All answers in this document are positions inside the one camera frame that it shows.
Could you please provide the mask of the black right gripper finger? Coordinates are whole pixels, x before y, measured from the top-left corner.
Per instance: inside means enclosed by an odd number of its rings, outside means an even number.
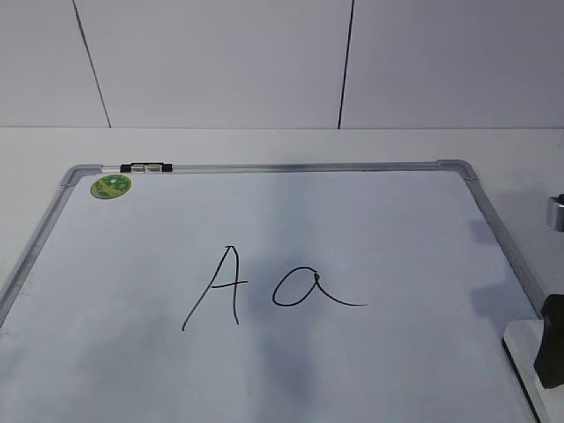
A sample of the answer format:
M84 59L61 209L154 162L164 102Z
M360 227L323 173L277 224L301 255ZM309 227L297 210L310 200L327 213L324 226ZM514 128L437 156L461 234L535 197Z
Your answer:
M563 295L548 295L541 316L543 334L534 369L544 389L555 389L563 384Z

